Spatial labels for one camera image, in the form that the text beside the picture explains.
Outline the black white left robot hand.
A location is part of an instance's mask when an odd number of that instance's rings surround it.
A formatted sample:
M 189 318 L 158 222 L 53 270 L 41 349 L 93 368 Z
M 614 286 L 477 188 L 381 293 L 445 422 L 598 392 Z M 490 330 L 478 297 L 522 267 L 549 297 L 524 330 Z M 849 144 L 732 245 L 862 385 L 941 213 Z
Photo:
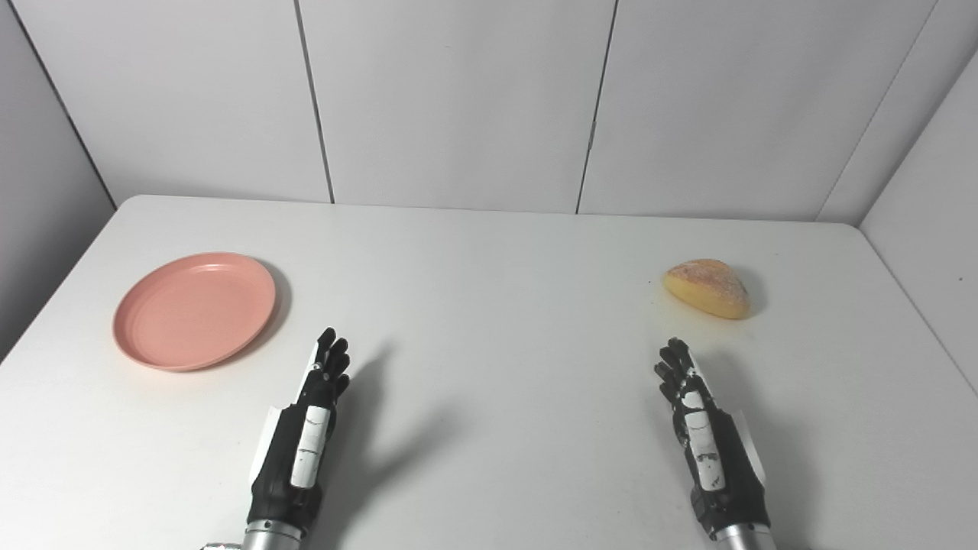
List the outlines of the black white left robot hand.
M 251 482 L 251 532 L 279 532 L 300 541 L 319 515 L 320 468 L 335 431 L 339 398 L 351 380 L 347 349 L 348 342 L 326 328 L 314 344 L 296 401 L 279 410 Z

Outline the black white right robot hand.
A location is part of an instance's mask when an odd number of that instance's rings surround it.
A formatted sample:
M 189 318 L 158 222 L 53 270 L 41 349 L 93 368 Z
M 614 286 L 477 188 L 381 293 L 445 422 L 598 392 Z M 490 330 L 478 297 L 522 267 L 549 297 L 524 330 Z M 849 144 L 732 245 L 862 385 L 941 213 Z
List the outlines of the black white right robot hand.
M 718 406 L 688 345 L 670 338 L 653 370 L 692 479 L 696 522 L 719 549 L 773 549 L 763 470 L 734 416 Z

